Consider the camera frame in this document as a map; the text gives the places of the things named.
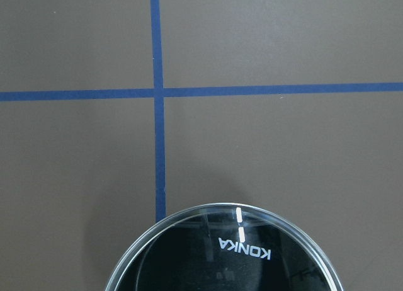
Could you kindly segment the glass pot lid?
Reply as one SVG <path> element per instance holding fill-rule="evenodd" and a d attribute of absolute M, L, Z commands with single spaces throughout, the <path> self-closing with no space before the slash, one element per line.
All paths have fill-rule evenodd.
<path fill-rule="evenodd" d="M 107 290 L 342 290 L 323 250 L 299 227 L 240 203 L 199 205 L 145 231 Z"/>

